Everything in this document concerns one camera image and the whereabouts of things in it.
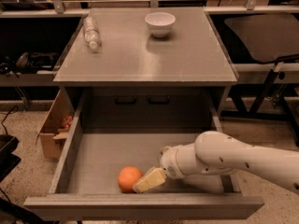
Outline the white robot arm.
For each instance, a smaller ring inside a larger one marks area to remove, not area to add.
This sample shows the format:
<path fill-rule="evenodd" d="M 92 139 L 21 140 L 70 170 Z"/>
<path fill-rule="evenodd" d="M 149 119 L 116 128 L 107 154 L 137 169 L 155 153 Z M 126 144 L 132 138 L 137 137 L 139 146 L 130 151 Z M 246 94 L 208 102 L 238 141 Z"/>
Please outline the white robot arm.
<path fill-rule="evenodd" d="M 159 167 L 150 168 L 134 185 L 136 193 L 161 186 L 167 179 L 189 175 L 222 175 L 243 170 L 296 193 L 299 152 L 260 147 L 216 131 L 198 135 L 188 145 L 165 147 Z"/>

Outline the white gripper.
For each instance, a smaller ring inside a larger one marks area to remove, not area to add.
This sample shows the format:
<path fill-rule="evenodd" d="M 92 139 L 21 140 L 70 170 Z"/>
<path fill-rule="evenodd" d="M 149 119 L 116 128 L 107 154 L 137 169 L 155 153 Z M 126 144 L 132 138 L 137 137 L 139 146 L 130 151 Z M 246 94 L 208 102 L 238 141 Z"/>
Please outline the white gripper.
<path fill-rule="evenodd" d="M 133 190 L 136 193 L 143 193 L 150 189 L 161 186 L 166 177 L 171 179 L 182 179 L 185 174 L 181 172 L 178 167 L 177 154 L 178 146 L 163 147 L 160 151 L 162 157 L 160 159 L 161 168 L 152 167 L 150 168 L 141 178 L 139 178 L 133 185 Z"/>

